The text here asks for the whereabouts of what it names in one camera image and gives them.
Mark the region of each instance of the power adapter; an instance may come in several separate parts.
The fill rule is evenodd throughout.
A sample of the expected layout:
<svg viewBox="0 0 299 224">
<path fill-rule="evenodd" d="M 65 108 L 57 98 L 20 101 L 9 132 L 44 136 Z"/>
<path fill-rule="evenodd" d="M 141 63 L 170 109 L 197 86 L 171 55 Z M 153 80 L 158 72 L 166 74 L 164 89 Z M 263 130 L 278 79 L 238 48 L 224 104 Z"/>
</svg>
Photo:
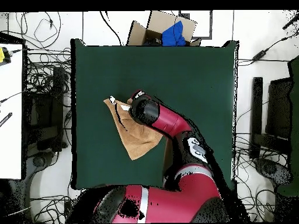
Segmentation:
<svg viewBox="0 0 299 224">
<path fill-rule="evenodd" d="M 282 38 L 282 39 L 279 40 L 278 42 L 287 40 L 288 38 L 289 38 L 289 37 Z M 275 44 L 277 44 L 278 42 L 274 43 L 274 44 L 271 45 L 269 48 L 267 48 L 267 49 L 265 49 L 265 50 L 262 50 L 262 51 L 260 51 L 259 53 L 257 53 L 257 54 L 252 58 L 252 60 L 253 60 L 254 62 L 260 60 L 262 57 L 264 57 L 264 56 L 266 55 L 267 51 L 268 51 L 272 46 L 274 46 Z"/>
</svg>

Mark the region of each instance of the robot logo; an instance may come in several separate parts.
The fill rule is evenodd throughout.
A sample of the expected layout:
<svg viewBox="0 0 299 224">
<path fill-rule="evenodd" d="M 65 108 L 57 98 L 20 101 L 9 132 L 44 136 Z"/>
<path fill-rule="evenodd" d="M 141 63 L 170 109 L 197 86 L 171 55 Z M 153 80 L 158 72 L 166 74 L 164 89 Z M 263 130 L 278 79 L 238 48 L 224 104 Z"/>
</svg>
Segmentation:
<svg viewBox="0 0 299 224">
<path fill-rule="evenodd" d="M 205 150 L 199 146 L 199 141 L 196 138 L 188 138 L 188 145 L 190 149 L 190 153 L 196 158 L 202 160 L 207 163 L 205 155 Z"/>
</svg>

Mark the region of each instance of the cable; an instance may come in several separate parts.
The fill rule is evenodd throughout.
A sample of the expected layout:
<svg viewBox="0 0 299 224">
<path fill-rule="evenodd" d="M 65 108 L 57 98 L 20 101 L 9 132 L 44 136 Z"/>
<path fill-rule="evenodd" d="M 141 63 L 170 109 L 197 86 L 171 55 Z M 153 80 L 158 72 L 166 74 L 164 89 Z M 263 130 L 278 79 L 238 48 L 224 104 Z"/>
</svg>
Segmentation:
<svg viewBox="0 0 299 224">
<path fill-rule="evenodd" d="M 250 112 L 252 109 L 253 109 L 253 107 L 250 108 L 248 111 L 244 112 L 241 116 L 239 116 L 238 119 L 237 119 L 237 121 L 236 121 L 236 125 L 237 125 L 239 119 L 240 119 L 243 115 L 245 115 L 246 113 Z"/>
<path fill-rule="evenodd" d="M 259 214 L 260 218 L 263 220 L 263 222 L 266 222 L 266 220 L 264 220 L 264 219 L 262 218 L 262 216 L 260 215 L 260 209 L 259 209 L 259 207 L 258 207 L 258 195 L 259 195 L 260 193 L 264 192 L 264 191 L 271 192 L 271 193 L 273 193 L 274 195 L 276 195 L 276 194 L 275 194 L 274 191 L 271 191 L 271 190 L 269 190 L 269 189 L 262 189 L 262 190 L 260 190 L 260 191 L 255 195 L 255 204 L 256 204 L 256 209 L 257 209 L 257 211 L 258 211 L 258 214 Z"/>
<path fill-rule="evenodd" d="M 28 210 L 28 209 L 30 209 L 30 208 L 31 208 L 31 206 L 27 207 L 26 209 L 22 209 L 22 210 L 20 210 L 20 211 L 17 211 L 17 212 L 11 213 L 11 214 L 9 214 L 9 215 L 7 215 L 7 216 L 16 215 L 16 214 L 18 214 L 18 213 L 21 213 L 21 212 L 23 212 L 23 211 L 27 211 L 27 210 Z"/>
<path fill-rule="evenodd" d="M 175 24 L 173 25 L 173 38 L 175 38 Z M 178 46 L 178 41 L 175 39 L 175 46 Z"/>
<path fill-rule="evenodd" d="M 14 94 L 14 95 L 12 95 L 12 96 L 9 96 L 9 97 L 6 98 L 6 99 L 0 100 L 0 105 L 1 105 L 1 103 L 6 102 L 7 100 L 9 100 L 11 97 L 14 97 L 14 96 L 16 96 L 16 95 L 19 95 L 19 94 L 21 94 L 21 93 L 25 93 L 25 92 L 26 92 L 26 91 L 22 91 L 22 92 L 19 92 L 19 93 Z"/>
<path fill-rule="evenodd" d="M 20 27 L 21 32 L 20 32 L 20 33 L 19 33 L 19 32 L 15 32 L 15 31 L 10 31 L 10 32 L 11 32 L 11 33 L 14 33 L 14 34 L 19 34 L 19 35 L 21 35 L 22 39 L 26 40 L 27 42 L 29 42 L 30 44 L 32 44 L 33 46 L 35 46 L 35 47 L 37 47 L 37 48 L 39 48 L 39 49 L 44 49 L 44 48 L 47 48 L 47 47 L 53 45 L 53 44 L 56 42 L 56 40 L 58 39 L 58 37 L 59 37 L 59 35 L 60 35 L 60 30 L 61 30 L 61 18 L 60 18 L 60 14 L 59 14 L 59 12 L 57 12 L 57 13 L 58 13 L 59 20 L 60 20 L 60 26 L 59 26 L 59 30 L 58 30 L 58 31 L 57 31 L 57 28 L 55 27 L 55 25 L 54 25 L 54 23 L 53 23 L 53 20 L 51 19 L 50 15 L 49 15 L 47 12 L 45 12 L 46 15 L 47 15 L 48 18 L 49 18 L 49 20 L 46 20 L 46 21 L 49 22 L 49 24 L 50 24 L 50 29 L 51 29 L 52 27 L 55 27 L 55 29 L 56 29 L 56 33 L 53 34 L 52 36 L 50 36 L 49 38 L 43 40 L 43 41 L 40 41 L 40 40 L 36 37 L 35 34 L 36 34 L 37 29 L 38 29 L 39 26 L 40 26 L 40 23 L 41 23 L 43 20 L 45 20 L 45 19 L 42 19 L 42 20 L 40 21 L 39 25 L 36 27 L 36 29 L 35 29 L 35 31 L 34 31 L 34 37 L 35 37 L 35 38 L 32 38 L 32 37 L 26 35 L 26 33 L 27 33 L 27 31 L 28 31 L 28 24 L 27 24 L 26 14 L 28 14 L 28 13 L 31 13 L 31 12 L 23 12 L 23 15 L 21 16 L 21 20 L 20 20 L 20 23 L 19 23 L 19 21 L 18 21 L 18 16 L 17 16 L 17 12 L 16 12 L 16 21 L 17 21 L 17 23 L 18 23 L 18 25 L 19 25 L 19 27 Z M 25 21 L 25 25 L 26 25 L 26 31 L 25 31 L 25 32 L 23 32 L 23 19 L 24 19 L 24 21 Z M 56 34 L 57 34 L 57 37 L 55 38 L 55 40 L 54 40 L 50 45 L 47 45 L 47 46 L 43 46 L 43 45 L 42 45 L 43 42 L 45 42 L 45 41 L 49 40 L 50 38 L 54 37 Z M 32 39 L 32 40 L 34 40 L 34 41 L 39 42 L 40 45 L 41 45 L 41 47 L 35 45 L 34 43 L 32 43 L 30 40 L 28 40 L 28 39 L 25 38 L 24 36 L 26 36 L 27 38 L 30 38 L 30 39 Z"/>
<path fill-rule="evenodd" d="M 105 18 L 104 18 L 104 16 L 103 16 L 103 14 L 102 14 L 101 11 L 100 11 L 100 15 L 101 15 L 103 21 L 106 23 L 106 25 L 111 29 L 111 31 L 112 31 L 112 32 L 116 35 L 116 37 L 119 39 L 119 44 L 120 44 L 120 46 L 122 46 L 119 36 L 118 36 L 117 33 L 112 29 L 112 27 L 108 24 L 108 22 L 105 20 Z"/>
<path fill-rule="evenodd" d="M 287 39 L 290 39 L 290 38 L 293 38 L 293 37 L 297 36 L 297 35 L 298 35 L 298 31 L 299 31 L 299 28 L 298 28 L 298 29 L 296 30 L 296 32 L 295 32 L 294 34 L 292 34 L 291 36 L 284 37 L 284 38 L 282 38 L 282 39 L 276 41 L 274 44 L 272 44 L 272 45 L 271 45 L 270 47 L 268 47 L 267 49 L 262 50 L 262 51 L 260 51 L 259 53 L 257 53 L 257 54 L 251 59 L 251 60 L 252 60 L 251 63 L 246 64 L 246 65 L 239 65 L 239 66 L 248 66 L 248 65 L 250 65 L 250 64 L 253 64 L 253 63 L 256 62 L 256 61 L 259 61 L 262 57 L 264 57 L 264 56 L 266 55 L 267 51 L 269 51 L 273 46 L 275 46 L 277 43 L 279 43 L 279 42 L 281 42 L 281 41 L 284 41 L 284 40 L 287 40 Z"/>
</svg>

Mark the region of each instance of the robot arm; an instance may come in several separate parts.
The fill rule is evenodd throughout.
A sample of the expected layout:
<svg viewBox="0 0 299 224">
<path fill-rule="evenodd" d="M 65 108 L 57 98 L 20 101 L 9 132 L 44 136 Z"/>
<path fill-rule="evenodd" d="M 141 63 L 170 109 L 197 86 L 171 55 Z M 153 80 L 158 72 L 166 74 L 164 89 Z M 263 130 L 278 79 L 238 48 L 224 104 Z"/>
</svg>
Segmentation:
<svg viewBox="0 0 299 224">
<path fill-rule="evenodd" d="M 164 174 L 163 188 L 124 185 L 109 190 L 91 205 L 89 222 L 228 222 L 233 215 L 246 222 L 245 207 L 231 196 L 213 151 L 194 123 L 141 90 L 132 99 L 134 121 L 172 141 L 173 165 Z"/>
</svg>

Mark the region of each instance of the black device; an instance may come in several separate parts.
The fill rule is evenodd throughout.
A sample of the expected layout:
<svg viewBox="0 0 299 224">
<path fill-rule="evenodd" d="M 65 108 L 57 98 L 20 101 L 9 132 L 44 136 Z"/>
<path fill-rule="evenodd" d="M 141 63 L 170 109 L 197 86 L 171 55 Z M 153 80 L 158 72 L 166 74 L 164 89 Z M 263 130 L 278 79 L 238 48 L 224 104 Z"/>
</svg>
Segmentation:
<svg viewBox="0 0 299 224">
<path fill-rule="evenodd" d="M 29 131 L 29 144 L 37 142 L 37 149 L 62 151 L 63 136 L 63 86 L 66 73 L 62 67 L 53 69 L 53 87 L 49 93 L 30 93 L 35 121 Z"/>
<path fill-rule="evenodd" d="M 252 117 L 251 117 L 251 149 L 250 159 L 258 158 L 260 147 L 278 151 L 288 155 L 291 151 L 290 132 L 290 99 L 291 78 L 271 81 L 269 86 L 269 102 L 265 134 L 262 134 L 262 78 L 253 79 Z"/>
<path fill-rule="evenodd" d="M 266 133 L 276 137 L 289 138 L 291 78 L 273 80 L 269 86 Z"/>
</svg>

